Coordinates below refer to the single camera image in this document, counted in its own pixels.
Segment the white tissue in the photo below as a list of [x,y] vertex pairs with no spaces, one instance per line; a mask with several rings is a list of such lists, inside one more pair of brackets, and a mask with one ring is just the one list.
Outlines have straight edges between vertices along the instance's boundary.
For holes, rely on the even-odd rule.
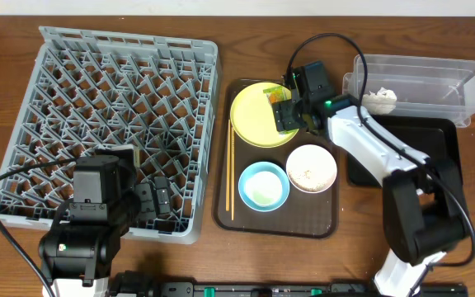
[[372,115],[390,114],[397,105],[397,95],[393,90],[381,87],[376,93],[363,95],[362,106]]

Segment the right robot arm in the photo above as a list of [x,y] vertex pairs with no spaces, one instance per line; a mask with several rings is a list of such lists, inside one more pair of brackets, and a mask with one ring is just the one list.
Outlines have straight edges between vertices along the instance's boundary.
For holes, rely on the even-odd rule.
[[377,180],[383,195],[383,228],[390,250],[374,277],[380,295],[413,296],[457,243],[475,231],[461,173],[404,144],[374,120],[351,95],[317,103],[285,100],[271,105],[279,131],[305,128],[344,149]]

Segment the white bowl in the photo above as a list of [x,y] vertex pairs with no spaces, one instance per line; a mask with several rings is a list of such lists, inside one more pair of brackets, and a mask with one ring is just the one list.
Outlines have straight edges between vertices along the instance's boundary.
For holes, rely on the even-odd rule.
[[332,154],[316,144],[297,147],[285,164],[289,181],[300,191],[317,194],[328,190],[337,177],[337,164]]

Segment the wooden chopstick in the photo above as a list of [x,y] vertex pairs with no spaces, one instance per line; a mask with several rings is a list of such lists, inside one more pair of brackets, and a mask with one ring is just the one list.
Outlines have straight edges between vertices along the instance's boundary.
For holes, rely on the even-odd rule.
[[226,146],[226,201],[225,201],[225,210],[230,211],[230,177],[231,177],[231,121],[228,120],[227,127],[227,146]]
[[230,140],[231,140],[231,153],[230,153],[230,211],[231,211],[231,220],[234,221],[235,218],[235,134],[234,128],[231,124],[230,130]]

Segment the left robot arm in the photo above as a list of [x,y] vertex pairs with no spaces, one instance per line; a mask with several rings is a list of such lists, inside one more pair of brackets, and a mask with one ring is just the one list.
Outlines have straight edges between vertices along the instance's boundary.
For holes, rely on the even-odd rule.
[[129,150],[102,150],[76,161],[73,198],[58,207],[39,244],[45,296],[160,294],[160,286],[147,274],[111,274],[120,240],[131,225],[172,212],[165,179],[139,184],[138,165]]

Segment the blue bowl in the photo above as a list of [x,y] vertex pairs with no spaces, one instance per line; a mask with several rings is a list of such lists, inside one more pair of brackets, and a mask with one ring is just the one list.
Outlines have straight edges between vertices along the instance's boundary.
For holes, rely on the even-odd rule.
[[252,210],[271,212],[288,199],[290,182],[285,171],[270,162],[248,166],[239,177],[238,193],[242,202]]

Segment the yellow green snack wrapper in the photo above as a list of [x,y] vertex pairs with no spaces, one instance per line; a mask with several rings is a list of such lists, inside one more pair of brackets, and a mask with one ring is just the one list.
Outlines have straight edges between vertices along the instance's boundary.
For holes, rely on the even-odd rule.
[[271,105],[290,99],[290,91],[283,86],[269,87],[263,90],[263,94]]

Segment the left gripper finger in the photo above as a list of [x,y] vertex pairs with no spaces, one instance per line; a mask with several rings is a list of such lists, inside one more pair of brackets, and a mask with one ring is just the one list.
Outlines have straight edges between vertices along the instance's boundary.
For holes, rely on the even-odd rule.
[[148,183],[141,183],[134,188],[134,191],[138,195],[141,202],[138,220],[149,221],[156,219],[152,187]]
[[160,215],[169,215],[171,213],[171,196],[168,180],[165,177],[155,177],[154,185],[158,213]]

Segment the yellow plate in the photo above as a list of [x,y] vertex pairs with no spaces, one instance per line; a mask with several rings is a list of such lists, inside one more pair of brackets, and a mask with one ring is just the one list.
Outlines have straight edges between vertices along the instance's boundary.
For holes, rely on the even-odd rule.
[[274,82],[256,82],[242,89],[233,99],[230,120],[234,132],[246,143],[269,149],[288,143],[299,130],[279,132],[270,99],[283,91],[291,98],[290,90]]

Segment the white paper cup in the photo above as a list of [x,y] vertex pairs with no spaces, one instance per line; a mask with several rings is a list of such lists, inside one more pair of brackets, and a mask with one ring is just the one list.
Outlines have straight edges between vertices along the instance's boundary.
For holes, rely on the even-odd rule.
[[281,180],[273,172],[268,171],[256,173],[245,184],[248,198],[262,207],[277,203],[281,199],[282,191]]

